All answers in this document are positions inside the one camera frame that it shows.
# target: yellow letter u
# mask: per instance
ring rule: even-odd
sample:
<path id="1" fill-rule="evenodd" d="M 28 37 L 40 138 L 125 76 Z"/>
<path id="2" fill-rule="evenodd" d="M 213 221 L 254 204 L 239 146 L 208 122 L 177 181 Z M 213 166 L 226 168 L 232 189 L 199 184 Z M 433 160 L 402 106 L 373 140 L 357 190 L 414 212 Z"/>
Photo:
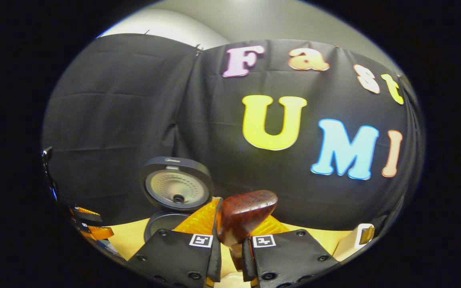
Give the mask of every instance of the yellow letter u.
<path id="1" fill-rule="evenodd" d="M 266 95 L 249 95 L 243 98 L 245 118 L 243 119 L 243 136 L 255 147 L 268 150 L 283 150 L 293 145 L 300 131 L 302 107 L 307 100 L 300 97 L 281 97 L 284 106 L 284 124 L 278 135 L 269 135 L 264 131 L 267 107 L 273 99 Z"/>

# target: letter m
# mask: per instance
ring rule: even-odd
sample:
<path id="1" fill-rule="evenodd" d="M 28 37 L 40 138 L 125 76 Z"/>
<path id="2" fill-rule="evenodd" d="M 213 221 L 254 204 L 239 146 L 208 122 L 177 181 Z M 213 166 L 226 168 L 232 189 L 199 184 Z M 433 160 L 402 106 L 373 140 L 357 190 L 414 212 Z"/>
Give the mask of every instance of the letter m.
<path id="1" fill-rule="evenodd" d="M 331 175 L 333 173 L 332 158 L 335 157 L 339 176 L 344 175 L 355 162 L 348 171 L 348 176 L 353 179 L 369 179 L 373 151 L 379 136 L 378 130 L 371 126 L 361 126 L 350 144 L 342 122 L 322 119 L 318 125 L 323 130 L 323 144 L 318 163 L 311 166 L 311 171 L 316 174 Z"/>

